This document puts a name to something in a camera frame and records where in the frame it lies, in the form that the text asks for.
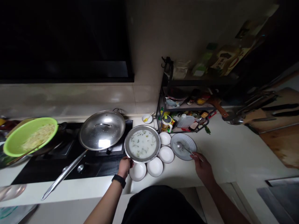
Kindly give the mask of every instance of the black wristband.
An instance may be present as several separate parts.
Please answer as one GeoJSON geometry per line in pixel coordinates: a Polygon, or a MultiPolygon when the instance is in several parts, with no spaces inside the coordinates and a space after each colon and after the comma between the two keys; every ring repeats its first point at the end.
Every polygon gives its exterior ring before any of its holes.
{"type": "Polygon", "coordinates": [[[122,188],[124,189],[125,188],[125,185],[126,185],[126,180],[124,178],[122,178],[121,176],[115,174],[114,177],[112,178],[112,181],[113,180],[117,180],[118,182],[120,182],[122,188]]]}

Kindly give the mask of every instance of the white bowl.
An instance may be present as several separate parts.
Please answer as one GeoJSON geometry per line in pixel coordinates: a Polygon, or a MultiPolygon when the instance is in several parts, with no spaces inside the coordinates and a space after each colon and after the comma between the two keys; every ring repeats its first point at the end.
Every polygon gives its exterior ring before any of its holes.
{"type": "Polygon", "coordinates": [[[163,171],[162,161],[158,157],[154,158],[152,161],[147,163],[147,171],[153,177],[160,176],[163,171]]]}
{"type": "Polygon", "coordinates": [[[134,163],[130,169],[130,177],[133,181],[141,181],[146,174],[146,166],[144,163],[134,163]]]}
{"type": "Polygon", "coordinates": [[[143,123],[150,124],[153,121],[153,116],[150,116],[150,114],[144,114],[141,119],[142,119],[143,123]]]}
{"type": "Polygon", "coordinates": [[[173,151],[171,150],[171,148],[169,148],[167,146],[163,146],[160,149],[159,157],[162,160],[162,162],[171,163],[174,159],[174,154],[173,154],[173,151]]]}
{"type": "Polygon", "coordinates": [[[169,145],[170,144],[171,136],[168,133],[161,132],[159,134],[159,136],[160,136],[162,145],[169,145]]]}

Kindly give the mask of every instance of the spice rack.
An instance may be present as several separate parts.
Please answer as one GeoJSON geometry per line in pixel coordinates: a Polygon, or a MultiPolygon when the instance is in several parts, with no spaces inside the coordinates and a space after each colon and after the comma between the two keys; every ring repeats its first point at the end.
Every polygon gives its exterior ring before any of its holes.
{"type": "Polygon", "coordinates": [[[162,118],[164,116],[165,112],[174,112],[174,111],[186,111],[186,110],[211,110],[209,115],[206,117],[206,123],[202,126],[197,125],[194,131],[183,131],[181,128],[174,128],[172,133],[190,133],[190,132],[199,132],[200,130],[204,129],[210,122],[209,116],[213,114],[216,109],[213,105],[209,103],[205,103],[202,106],[197,105],[196,103],[193,103],[192,105],[188,105],[186,101],[181,104],[179,107],[173,108],[166,103],[166,95],[172,86],[212,86],[212,85],[235,85],[238,80],[234,80],[230,77],[219,77],[217,79],[212,78],[197,78],[193,77],[190,74],[185,77],[183,80],[173,80],[173,61],[170,59],[170,57],[167,57],[164,59],[164,65],[161,64],[162,68],[164,68],[163,71],[163,80],[160,88],[160,94],[159,94],[159,100],[157,105],[157,111],[156,111],[156,119],[158,124],[158,133],[161,133],[162,129],[162,121],[159,120],[159,117],[162,118]]]}

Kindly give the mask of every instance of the yellow spoon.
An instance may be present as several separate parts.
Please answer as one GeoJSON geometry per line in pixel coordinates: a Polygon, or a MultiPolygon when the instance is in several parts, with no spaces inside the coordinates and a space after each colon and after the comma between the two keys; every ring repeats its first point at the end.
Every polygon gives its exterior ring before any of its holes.
{"type": "Polygon", "coordinates": [[[149,119],[153,114],[154,114],[154,112],[153,112],[148,118],[145,118],[145,119],[143,120],[143,122],[147,122],[148,119],[149,119]]]}

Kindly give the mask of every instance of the green vegetable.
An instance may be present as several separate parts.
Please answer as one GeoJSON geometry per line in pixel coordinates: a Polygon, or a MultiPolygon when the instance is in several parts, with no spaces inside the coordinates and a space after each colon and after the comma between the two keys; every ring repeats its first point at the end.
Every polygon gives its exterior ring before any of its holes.
{"type": "Polygon", "coordinates": [[[206,133],[208,133],[209,135],[211,135],[211,131],[210,131],[210,129],[208,128],[208,126],[205,127],[205,130],[206,130],[206,133]]]}

